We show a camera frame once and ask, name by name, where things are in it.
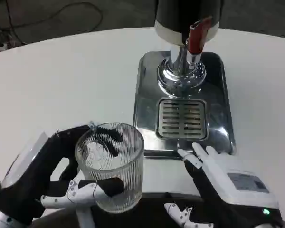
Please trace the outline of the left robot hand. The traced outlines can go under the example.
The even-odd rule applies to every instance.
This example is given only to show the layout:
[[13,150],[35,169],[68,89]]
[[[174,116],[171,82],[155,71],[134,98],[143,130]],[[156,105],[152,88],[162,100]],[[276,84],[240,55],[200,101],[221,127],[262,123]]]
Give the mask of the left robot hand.
[[83,125],[52,136],[41,133],[10,166],[0,190],[0,228],[26,228],[46,209],[90,209],[99,199],[124,192],[120,178],[76,180],[75,147],[85,133],[113,156],[113,143],[122,142],[116,130]]

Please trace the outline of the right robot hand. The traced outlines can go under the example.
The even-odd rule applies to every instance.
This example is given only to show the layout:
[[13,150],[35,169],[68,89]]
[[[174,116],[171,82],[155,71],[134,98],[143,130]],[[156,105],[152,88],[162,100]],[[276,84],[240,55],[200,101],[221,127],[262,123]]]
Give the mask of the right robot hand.
[[193,206],[180,210],[165,203],[170,218],[181,228],[281,228],[279,203],[268,186],[235,155],[213,147],[192,144],[192,151],[178,149],[187,173],[203,202],[207,221],[192,219]]

